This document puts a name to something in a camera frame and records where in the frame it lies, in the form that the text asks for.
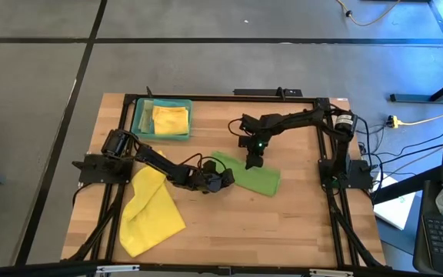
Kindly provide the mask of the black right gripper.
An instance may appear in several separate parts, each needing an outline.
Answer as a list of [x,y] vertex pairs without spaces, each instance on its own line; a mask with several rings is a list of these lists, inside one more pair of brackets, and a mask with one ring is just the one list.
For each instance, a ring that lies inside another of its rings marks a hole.
[[262,156],[270,140],[270,131],[252,132],[245,129],[244,132],[249,137],[246,146],[249,154],[246,155],[245,168],[250,169],[253,166],[261,168],[264,163]]

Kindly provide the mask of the translucent teal plastic bin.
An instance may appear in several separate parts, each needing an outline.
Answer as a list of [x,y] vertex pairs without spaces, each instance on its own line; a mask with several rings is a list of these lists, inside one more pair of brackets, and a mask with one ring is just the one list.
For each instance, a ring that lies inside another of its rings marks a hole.
[[154,132],[154,123],[153,123],[153,133],[141,133],[138,128],[138,124],[140,122],[142,108],[143,108],[143,101],[144,100],[154,100],[159,98],[139,98],[136,102],[135,107],[135,113],[133,117],[133,123],[131,127],[131,132],[137,135],[141,140],[175,140],[175,141],[186,141],[189,140],[190,137],[190,124],[192,123],[192,106],[191,108],[187,108],[188,110],[188,125],[189,125],[189,131],[185,135],[156,135]]

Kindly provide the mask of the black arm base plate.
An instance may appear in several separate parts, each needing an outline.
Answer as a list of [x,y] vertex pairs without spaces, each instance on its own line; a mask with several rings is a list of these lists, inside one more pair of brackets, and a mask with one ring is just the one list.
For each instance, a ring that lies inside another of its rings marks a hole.
[[372,187],[371,169],[364,160],[318,161],[321,184],[332,189],[370,189]]
[[84,184],[124,184],[131,180],[134,162],[90,154],[82,162],[73,161],[72,164],[80,170],[78,180]]

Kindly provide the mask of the yellow microfiber towel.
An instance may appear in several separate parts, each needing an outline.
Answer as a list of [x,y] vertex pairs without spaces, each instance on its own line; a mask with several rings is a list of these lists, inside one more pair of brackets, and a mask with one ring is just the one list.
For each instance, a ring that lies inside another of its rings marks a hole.
[[134,195],[122,211],[119,227],[119,241],[132,258],[186,228],[166,185],[166,175],[149,165],[132,178]]
[[163,107],[155,105],[152,112],[156,135],[185,135],[189,131],[186,107]]

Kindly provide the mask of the black desk leg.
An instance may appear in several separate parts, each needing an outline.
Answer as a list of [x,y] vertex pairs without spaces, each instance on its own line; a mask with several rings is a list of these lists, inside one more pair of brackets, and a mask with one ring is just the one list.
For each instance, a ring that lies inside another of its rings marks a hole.
[[443,88],[440,88],[432,95],[417,95],[417,94],[390,94],[389,100],[391,102],[403,103],[432,103],[443,104]]

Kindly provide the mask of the silver metal bracket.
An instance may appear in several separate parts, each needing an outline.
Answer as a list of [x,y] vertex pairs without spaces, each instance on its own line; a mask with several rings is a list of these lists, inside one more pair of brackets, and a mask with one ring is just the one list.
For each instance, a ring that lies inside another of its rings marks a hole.
[[310,277],[354,277],[353,272],[331,269],[309,269]]
[[97,267],[96,274],[110,274],[116,272],[134,272],[139,271],[140,265],[100,265]]

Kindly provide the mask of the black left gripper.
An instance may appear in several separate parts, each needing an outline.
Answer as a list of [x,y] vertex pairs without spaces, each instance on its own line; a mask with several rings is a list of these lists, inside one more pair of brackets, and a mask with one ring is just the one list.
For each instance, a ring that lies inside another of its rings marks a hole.
[[215,193],[232,185],[232,169],[225,169],[222,173],[216,170],[195,170],[190,175],[190,190],[202,193]]

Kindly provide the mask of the black aluminium table frame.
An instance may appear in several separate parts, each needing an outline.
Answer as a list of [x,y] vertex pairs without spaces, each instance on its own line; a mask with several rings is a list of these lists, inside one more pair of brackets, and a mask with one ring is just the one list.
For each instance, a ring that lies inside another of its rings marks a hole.
[[[155,141],[173,162],[196,153],[214,151],[238,159],[245,150],[231,134],[235,119],[299,112],[309,109],[307,99],[242,96],[195,96],[192,135],[184,142]],[[231,266],[232,272],[278,271],[337,267],[328,203],[318,174],[318,160],[331,154],[326,136],[315,128],[298,128],[274,137],[264,155],[265,164],[281,171],[276,195],[266,197],[233,185],[204,195],[169,188],[186,228],[147,252],[132,258],[119,240],[103,235],[98,257],[116,263],[135,263],[145,269],[202,271]]]

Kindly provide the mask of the green microfiber towel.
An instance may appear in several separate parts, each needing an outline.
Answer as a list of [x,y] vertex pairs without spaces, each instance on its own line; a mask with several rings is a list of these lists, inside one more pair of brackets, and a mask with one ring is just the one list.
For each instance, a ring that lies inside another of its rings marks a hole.
[[279,170],[269,167],[246,169],[243,161],[224,152],[213,152],[211,156],[216,158],[216,169],[219,172],[224,170],[224,165],[232,170],[236,185],[268,197],[277,193],[281,183]]

